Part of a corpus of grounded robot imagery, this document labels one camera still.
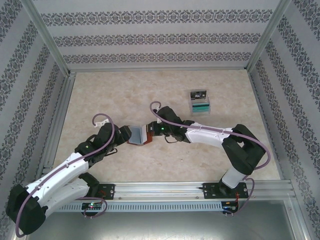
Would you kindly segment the aluminium back frame rail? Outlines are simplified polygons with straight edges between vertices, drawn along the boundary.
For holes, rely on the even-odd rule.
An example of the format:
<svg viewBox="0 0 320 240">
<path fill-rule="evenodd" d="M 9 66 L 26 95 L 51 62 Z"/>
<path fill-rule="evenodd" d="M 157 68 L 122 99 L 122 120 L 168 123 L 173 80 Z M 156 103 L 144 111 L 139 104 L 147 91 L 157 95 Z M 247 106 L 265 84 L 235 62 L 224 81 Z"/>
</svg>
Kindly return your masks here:
<svg viewBox="0 0 320 240">
<path fill-rule="evenodd" d="M 245 70 L 244 67 L 121 67 L 121 68 L 85 68 L 71 69 L 71 73 L 95 73 L 95 72 L 162 72 L 162 71 L 231 71 Z"/>
</svg>

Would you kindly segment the teal plastic card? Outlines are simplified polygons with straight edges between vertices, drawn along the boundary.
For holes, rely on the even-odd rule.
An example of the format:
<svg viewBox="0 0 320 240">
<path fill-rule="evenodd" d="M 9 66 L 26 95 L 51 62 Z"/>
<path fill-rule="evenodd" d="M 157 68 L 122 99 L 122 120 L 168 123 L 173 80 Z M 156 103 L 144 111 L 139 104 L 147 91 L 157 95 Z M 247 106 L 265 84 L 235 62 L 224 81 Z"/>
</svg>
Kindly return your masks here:
<svg viewBox="0 0 320 240">
<path fill-rule="evenodd" d="M 208 103 L 199 103 L 199 104 L 192 104 L 192 112 L 209 112 L 210 111 L 210 104 Z"/>
</svg>

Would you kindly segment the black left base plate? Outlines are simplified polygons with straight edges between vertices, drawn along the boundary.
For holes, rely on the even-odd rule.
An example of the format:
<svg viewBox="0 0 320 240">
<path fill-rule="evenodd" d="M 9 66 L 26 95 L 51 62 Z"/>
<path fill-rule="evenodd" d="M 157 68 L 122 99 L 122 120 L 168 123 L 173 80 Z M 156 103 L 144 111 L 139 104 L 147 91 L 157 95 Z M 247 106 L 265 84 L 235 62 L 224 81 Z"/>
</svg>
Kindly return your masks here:
<svg viewBox="0 0 320 240">
<path fill-rule="evenodd" d="M 104 200 L 113 200 L 115 195 L 115 185 L 111 183 L 99 184 L 96 197 Z"/>
</svg>

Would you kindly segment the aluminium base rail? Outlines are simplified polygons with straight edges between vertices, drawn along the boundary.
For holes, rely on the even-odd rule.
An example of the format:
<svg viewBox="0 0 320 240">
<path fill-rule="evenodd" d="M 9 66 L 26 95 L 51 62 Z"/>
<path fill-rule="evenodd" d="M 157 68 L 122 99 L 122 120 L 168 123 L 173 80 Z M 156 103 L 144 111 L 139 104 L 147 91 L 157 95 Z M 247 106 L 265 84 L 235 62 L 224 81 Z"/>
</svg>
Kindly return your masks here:
<svg viewBox="0 0 320 240">
<path fill-rule="evenodd" d="M 103 182 L 114 184 L 114 201 L 244 201 L 238 196 L 226 199 L 205 199 L 199 188 L 203 183 L 218 183 L 217 181 L 172 181 L 172 182 Z M 250 180 L 246 183 L 250 200 L 288 200 L 296 197 L 293 185 L 289 180 Z"/>
</svg>

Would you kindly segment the circuit board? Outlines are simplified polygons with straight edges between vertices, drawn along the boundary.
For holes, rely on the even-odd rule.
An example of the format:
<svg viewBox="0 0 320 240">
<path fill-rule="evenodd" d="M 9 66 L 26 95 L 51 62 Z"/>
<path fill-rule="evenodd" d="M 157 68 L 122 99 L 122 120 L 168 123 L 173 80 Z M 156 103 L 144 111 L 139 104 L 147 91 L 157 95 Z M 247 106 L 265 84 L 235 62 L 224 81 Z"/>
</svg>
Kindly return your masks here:
<svg viewBox="0 0 320 240">
<path fill-rule="evenodd" d="M 84 210 L 92 210 L 92 211 L 100 211 L 102 209 L 102 202 L 84 202 L 82 203 L 81 209 Z"/>
<path fill-rule="evenodd" d="M 236 201 L 223 201 L 221 203 L 223 212 L 227 214 L 236 213 L 239 209 L 239 202 Z"/>
</svg>

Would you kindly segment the left circuit board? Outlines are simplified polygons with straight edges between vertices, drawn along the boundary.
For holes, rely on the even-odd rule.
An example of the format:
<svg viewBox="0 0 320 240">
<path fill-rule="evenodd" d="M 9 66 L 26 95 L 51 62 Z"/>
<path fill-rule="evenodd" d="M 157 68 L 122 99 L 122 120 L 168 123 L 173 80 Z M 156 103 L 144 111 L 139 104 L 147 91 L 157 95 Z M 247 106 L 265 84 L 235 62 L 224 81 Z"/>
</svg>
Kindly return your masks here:
<svg viewBox="0 0 320 240">
<path fill-rule="evenodd" d="M 102 209 L 102 202 L 84 202 L 82 203 L 81 209 L 84 210 L 92 210 L 92 211 L 100 211 Z"/>
</svg>

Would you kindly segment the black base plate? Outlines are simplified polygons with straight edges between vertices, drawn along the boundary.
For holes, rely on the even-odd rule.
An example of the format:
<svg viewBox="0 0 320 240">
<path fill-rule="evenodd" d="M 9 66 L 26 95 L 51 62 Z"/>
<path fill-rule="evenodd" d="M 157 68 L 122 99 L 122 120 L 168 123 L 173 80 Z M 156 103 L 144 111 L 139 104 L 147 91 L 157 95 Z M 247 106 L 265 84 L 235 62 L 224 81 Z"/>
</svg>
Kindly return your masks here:
<svg viewBox="0 0 320 240">
<path fill-rule="evenodd" d="M 115 195 L 115 185 L 111 183 L 99 184 L 96 197 L 104 200 L 113 200 Z"/>
<path fill-rule="evenodd" d="M 246 183 L 240 182 L 235 188 L 229 188 L 220 182 L 205 182 L 199 188 L 205 199 L 246 199 L 249 196 Z"/>
</svg>

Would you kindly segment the aluminium side frame rail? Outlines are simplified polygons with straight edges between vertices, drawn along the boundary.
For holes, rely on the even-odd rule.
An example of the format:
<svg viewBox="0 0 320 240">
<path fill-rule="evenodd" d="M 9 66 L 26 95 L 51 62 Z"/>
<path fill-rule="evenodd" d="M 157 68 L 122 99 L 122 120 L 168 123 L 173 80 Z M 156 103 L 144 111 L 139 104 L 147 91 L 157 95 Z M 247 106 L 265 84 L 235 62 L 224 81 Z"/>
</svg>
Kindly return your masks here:
<svg viewBox="0 0 320 240">
<path fill-rule="evenodd" d="M 58 98 L 58 102 L 54 111 L 53 119 L 51 121 L 48 136 L 46 138 L 43 152 L 41 154 L 39 167 L 35 175 L 36 180 L 53 169 L 76 75 L 76 72 L 71 72 L 69 76 L 64 80 L 60 96 Z"/>
</svg>

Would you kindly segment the aluminium frame post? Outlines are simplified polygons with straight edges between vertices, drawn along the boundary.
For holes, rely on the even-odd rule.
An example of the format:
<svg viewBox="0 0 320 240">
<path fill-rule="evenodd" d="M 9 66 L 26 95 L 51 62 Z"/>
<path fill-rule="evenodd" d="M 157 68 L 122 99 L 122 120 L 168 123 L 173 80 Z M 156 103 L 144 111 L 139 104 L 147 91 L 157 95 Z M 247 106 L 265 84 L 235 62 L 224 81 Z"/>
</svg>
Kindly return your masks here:
<svg viewBox="0 0 320 240">
<path fill-rule="evenodd" d="M 256 47 L 254 48 L 245 69 L 248 73 L 251 73 L 253 68 L 255 67 L 257 61 L 259 60 L 265 46 L 269 42 L 269 39 L 273 35 L 274 31 L 277 28 L 280 20 L 285 14 L 291 0 L 279 0 L 277 7 L 275 8 L 266 28 L 264 29 Z"/>
<path fill-rule="evenodd" d="M 65 77 L 68 77 L 70 74 L 70 69 L 66 61 L 63 58 L 63 55 L 59 51 L 54 38 L 50 34 L 41 14 L 38 12 L 33 0 L 20 0 L 23 8 L 26 10 L 28 16 L 36 27 L 38 33 L 40 34 L 43 42 L 46 44 L 50 53 L 52 54 L 55 62 L 57 63 L 59 69 L 62 71 Z"/>
</svg>

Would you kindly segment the right circuit board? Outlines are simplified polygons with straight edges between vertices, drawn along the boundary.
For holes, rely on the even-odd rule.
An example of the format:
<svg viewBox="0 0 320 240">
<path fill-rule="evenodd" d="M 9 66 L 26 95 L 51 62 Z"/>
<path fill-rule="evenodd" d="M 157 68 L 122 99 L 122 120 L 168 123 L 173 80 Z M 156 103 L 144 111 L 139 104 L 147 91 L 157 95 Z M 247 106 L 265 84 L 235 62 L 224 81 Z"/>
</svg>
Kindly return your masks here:
<svg viewBox="0 0 320 240">
<path fill-rule="evenodd" d="M 227 214 L 236 213 L 239 209 L 239 202 L 236 201 L 223 201 L 221 203 L 223 212 Z"/>
</svg>

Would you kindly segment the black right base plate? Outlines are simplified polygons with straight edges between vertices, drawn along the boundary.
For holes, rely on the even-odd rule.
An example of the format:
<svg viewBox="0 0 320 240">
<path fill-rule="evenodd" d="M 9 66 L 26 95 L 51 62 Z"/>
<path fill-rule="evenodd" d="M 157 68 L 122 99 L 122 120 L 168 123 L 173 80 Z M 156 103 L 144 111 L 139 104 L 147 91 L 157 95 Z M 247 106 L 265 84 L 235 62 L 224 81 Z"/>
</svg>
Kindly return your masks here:
<svg viewBox="0 0 320 240">
<path fill-rule="evenodd" d="M 205 199 L 246 199 L 249 196 L 246 183 L 240 182 L 235 188 L 229 188 L 220 182 L 205 182 L 199 188 Z"/>
</svg>

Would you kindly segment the clear acrylic card stand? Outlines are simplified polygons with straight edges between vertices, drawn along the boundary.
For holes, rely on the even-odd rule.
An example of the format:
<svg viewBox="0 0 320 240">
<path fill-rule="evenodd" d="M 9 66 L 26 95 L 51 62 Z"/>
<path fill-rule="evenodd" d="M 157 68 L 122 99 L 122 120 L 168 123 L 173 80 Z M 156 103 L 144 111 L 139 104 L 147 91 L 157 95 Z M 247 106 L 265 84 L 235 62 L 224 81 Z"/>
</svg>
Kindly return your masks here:
<svg viewBox="0 0 320 240">
<path fill-rule="evenodd" d="M 194 91 L 206 91 L 206 99 L 195 99 L 191 100 L 190 98 L 190 92 Z M 210 103 L 210 98 L 208 96 L 208 92 L 206 89 L 192 89 L 188 93 L 188 103 L 189 103 L 189 109 L 190 109 L 190 114 L 193 116 L 203 116 L 203 115 L 209 115 L 211 113 L 211 103 Z M 210 104 L 210 110 L 206 112 L 192 112 L 192 104 Z"/>
</svg>

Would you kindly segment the brown leather card holder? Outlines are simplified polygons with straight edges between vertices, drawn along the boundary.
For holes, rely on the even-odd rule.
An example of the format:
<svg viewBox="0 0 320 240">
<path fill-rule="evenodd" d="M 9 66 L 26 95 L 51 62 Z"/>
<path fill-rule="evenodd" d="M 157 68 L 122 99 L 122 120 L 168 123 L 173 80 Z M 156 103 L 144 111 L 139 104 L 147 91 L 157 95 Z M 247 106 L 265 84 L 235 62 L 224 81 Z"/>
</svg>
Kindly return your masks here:
<svg viewBox="0 0 320 240">
<path fill-rule="evenodd" d="M 152 133 L 149 132 L 148 126 L 129 126 L 131 137 L 127 141 L 130 145 L 143 146 L 153 141 Z"/>
</svg>

